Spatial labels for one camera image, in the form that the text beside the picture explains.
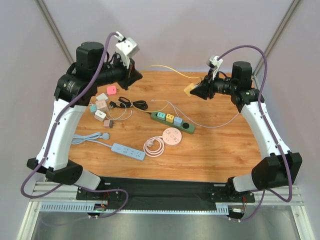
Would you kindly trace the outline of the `orange charger plug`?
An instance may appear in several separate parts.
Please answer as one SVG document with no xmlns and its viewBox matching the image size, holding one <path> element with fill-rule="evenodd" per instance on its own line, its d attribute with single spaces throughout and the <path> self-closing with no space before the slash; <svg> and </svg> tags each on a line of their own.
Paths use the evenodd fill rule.
<svg viewBox="0 0 320 240">
<path fill-rule="evenodd" d="M 184 93 L 190 97 L 192 94 L 191 94 L 191 91 L 196 87 L 196 85 L 194 83 L 190 83 L 188 86 L 186 86 L 184 88 Z"/>
</svg>

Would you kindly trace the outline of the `beige patterned cube charger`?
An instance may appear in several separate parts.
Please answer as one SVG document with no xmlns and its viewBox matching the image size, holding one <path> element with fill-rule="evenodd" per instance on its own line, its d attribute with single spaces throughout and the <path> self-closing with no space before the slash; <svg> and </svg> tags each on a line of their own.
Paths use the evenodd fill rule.
<svg viewBox="0 0 320 240">
<path fill-rule="evenodd" d="M 97 110 L 103 112 L 103 113 L 107 113 L 109 111 L 109 107 L 107 102 L 103 99 L 103 100 L 97 100 L 95 102 L 96 108 Z"/>
</svg>

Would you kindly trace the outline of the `green power strip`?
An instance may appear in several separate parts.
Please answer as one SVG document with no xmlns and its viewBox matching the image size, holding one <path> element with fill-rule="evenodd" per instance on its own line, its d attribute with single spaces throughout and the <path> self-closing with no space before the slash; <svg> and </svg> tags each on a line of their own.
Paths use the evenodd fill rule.
<svg viewBox="0 0 320 240">
<path fill-rule="evenodd" d="M 164 113 L 160 111 L 152 112 L 150 114 L 150 118 L 158 123 L 167 125 L 172 128 L 177 128 L 181 132 L 185 132 L 188 134 L 193 134 L 196 130 L 194 124 L 186 122 L 182 118 L 169 113 Z"/>
</svg>

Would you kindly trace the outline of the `light blue small charger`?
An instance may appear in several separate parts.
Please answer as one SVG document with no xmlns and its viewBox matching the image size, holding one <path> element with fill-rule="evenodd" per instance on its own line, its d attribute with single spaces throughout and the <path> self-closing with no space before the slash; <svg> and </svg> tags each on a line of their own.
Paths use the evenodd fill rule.
<svg viewBox="0 0 320 240">
<path fill-rule="evenodd" d="M 95 112 L 96 112 L 98 109 L 97 109 L 97 106 L 94 104 L 94 105 L 91 105 L 91 106 L 89 107 L 89 110 L 90 110 L 90 113 L 91 113 L 91 114 L 95 114 Z"/>
</svg>

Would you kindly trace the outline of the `white charger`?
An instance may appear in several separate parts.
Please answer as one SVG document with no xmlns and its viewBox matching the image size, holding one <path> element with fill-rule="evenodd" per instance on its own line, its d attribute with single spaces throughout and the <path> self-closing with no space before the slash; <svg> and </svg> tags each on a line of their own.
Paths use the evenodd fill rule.
<svg viewBox="0 0 320 240">
<path fill-rule="evenodd" d="M 97 110 L 95 113 L 94 113 L 94 118 L 100 122 L 103 122 L 106 118 L 106 113 L 101 111 L 101 110 Z"/>
</svg>

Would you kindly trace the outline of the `brown pink charger plug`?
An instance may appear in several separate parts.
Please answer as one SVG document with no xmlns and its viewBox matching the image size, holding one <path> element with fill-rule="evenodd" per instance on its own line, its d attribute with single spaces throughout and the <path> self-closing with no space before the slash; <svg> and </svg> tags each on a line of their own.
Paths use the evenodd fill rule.
<svg viewBox="0 0 320 240">
<path fill-rule="evenodd" d="M 103 121 L 103 127 L 106 128 L 106 129 L 112 129 L 114 127 L 115 123 L 113 120 L 104 120 Z"/>
</svg>

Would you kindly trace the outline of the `pink round power strip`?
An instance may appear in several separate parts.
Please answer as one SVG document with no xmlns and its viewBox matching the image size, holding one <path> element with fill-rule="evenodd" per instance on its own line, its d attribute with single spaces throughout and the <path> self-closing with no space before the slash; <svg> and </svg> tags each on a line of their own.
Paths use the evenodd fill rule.
<svg viewBox="0 0 320 240">
<path fill-rule="evenodd" d="M 154 146 L 155 142 L 158 143 L 158 149 L 152 150 L 151 147 Z M 149 138 L 143 145 L 143 151 L 148 157 L 156 158 L 164 153 L 165 147 L 177 147 L 181 142 L 181 131 L 177 128 L 169 127 L 163 131 L 162 135 Z"/>
</svg>

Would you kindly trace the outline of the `light blue power strip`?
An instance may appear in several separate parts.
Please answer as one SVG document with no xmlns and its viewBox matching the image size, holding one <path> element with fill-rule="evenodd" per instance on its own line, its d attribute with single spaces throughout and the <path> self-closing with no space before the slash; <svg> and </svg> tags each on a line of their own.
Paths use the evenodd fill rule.
<svg viewBox="0 0 320 240">
<path fill-rule="evenodd" d="M 135 148 L 131 148 L 119 143 L 114 143 L 113 145 L 106 144 L 100 140 L 109 140 L 110 135 L 108 133 L 96 132 L 89 135 L 79 135 L 74 134 L 71 140 L 72 145 L 80 145 L 84 142 L 91 142 L 103 145 L 105 147 L 110 148 L 110 150 L 114 153 L 120 154 L 122 156 L 126 156 L 138 161 L 143 161 L 145 159 L 146 153 L 141 150 L 137 150 Z"/>
</svg>

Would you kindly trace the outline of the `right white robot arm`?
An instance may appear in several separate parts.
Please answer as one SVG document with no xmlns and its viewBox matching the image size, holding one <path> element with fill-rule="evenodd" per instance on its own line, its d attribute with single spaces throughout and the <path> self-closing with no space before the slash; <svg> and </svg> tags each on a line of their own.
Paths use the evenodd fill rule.
<svg viewBox="0 0 320 240">
<path fill-rule="evenodd" d="M 269 117 L 264 98 L 253 87 L 251 64 L 236 61 L 232 65 L 231 77 L 220 77 L 221 64 L 221 60 L 209 61 L 207 75 L 190 94 L 204 100 L 212 99 L 215 94 L 230 96 L 231 102 L 249 124 L 261 155 L 261 161 L 250 173 L 231 177 L 228 184 L 237 193 L 292 187 L 301 167 L 302 157 L 298 152 L 292 152 L 278 134 Z"/>
</svg>

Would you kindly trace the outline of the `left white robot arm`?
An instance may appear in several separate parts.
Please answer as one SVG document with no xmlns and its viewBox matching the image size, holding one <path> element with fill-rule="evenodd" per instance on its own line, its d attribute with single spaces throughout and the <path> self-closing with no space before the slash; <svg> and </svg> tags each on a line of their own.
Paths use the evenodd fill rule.
<svg viewBox="0 0 320 240">
<path fill-rule="evenodd" d="M 105 59 L 107 45 L 84 42 L 76 49 L 76 61 L 57 82 L 49 130 L 39 154 L 27 161 L 34 173 L 63 185 L 96 190 L 102 179 L 69 159 L 77 125 L 98 87 L 118 83 L 127 90 L 142 78 L 132 57 L 138 44 L 127 38 L 115 45 L 112 62 Z"/>
</svg>

